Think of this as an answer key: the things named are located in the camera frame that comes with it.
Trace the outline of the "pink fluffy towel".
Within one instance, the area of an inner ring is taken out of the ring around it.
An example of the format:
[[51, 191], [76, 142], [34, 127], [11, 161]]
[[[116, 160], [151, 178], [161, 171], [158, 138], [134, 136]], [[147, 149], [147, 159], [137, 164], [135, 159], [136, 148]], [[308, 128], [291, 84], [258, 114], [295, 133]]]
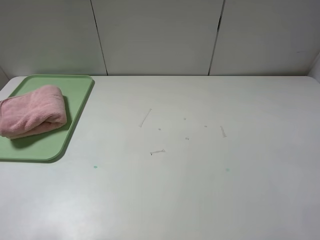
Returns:
[[56, 130], [67, 124], [60, 88], [45, 85], [0, 102], [0, 135], [19, 139]]

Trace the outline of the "green plastic tray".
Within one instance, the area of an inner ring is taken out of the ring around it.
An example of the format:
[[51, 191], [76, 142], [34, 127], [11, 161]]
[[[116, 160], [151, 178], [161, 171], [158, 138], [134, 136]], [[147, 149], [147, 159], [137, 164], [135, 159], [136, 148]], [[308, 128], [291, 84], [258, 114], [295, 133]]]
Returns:
[[66, 150], [95, 81], [88, 75], [35, 74], [25, 77], [9, 95], [15, 97], [45, 85], [60, 88], [66, 110], [66, 125], [42, 134], [10, 140], [0, 138], [2, 162], [54, 162]]

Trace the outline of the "long white thread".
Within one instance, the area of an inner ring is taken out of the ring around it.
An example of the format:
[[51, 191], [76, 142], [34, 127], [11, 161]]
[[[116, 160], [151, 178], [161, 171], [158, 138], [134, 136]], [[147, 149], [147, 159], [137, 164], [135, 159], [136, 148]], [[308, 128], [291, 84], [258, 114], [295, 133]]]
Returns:
[[143, 119], [141, 120], [141, 123], [138, 125], [140, 128], [143, 126], [144, 122], [146, 121], [147, 117], [149, 116], [150, 112], [152, 111], [152, 108], [150, 108], [147, 113], [144, 115]]

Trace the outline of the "short white thread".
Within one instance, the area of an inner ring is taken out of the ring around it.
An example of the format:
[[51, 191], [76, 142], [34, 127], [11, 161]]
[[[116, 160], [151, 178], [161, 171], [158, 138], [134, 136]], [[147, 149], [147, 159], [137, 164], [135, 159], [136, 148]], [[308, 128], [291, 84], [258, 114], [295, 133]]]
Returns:
[[153, 151], [153, 152], [150, 152], [150, 155], [154, 155], [154, 154], [158, 154], [158, 153], [165, 153], [166, 150], [165, 149], [162, 149], [162, 150], [157, 150], [157, 151]]

